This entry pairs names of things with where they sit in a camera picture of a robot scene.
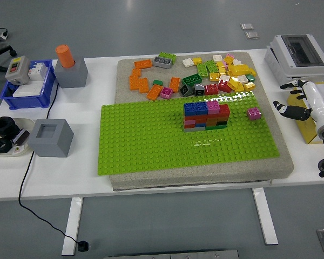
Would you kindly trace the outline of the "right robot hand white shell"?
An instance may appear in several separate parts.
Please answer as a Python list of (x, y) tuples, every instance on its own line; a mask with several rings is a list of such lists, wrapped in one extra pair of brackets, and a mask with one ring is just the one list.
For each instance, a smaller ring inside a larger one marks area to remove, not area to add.
[(317, 86), (311, 81), (294, 80), (290, 83), (280, 86), (281, 89), (287, 89), (296, 87), (296, 90), (292, 90), (291, 94), (300, 94), (298, 99), (305, 99), (308, 103), (308, 108), (300, 106), (284, 105), (278, 101), (274, 101), (273, 104), (278, 112), (290, 119), (305, 121), (308, 118), (316, 122), (316, 128), (319, 131), (324, 128), (324, 98), (321, 96)]

